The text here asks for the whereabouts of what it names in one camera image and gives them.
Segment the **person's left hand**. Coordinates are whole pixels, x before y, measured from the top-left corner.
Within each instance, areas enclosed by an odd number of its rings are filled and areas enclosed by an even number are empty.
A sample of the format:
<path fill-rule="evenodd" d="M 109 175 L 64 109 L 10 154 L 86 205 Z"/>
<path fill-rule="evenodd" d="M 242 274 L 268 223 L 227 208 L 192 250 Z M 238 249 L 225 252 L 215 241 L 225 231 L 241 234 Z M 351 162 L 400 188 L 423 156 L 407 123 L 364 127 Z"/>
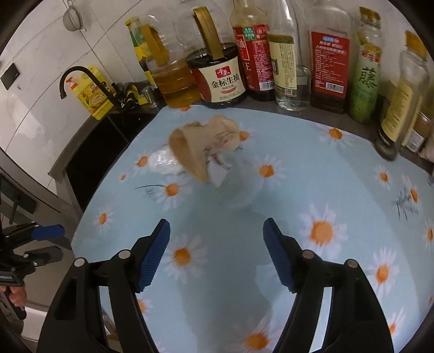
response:
<path fill-rule="evenodd" d="M 6 287 L 0 286 L 0 291 L 17 307 L 24 307 L 27 304 L 26 287 Z"/>

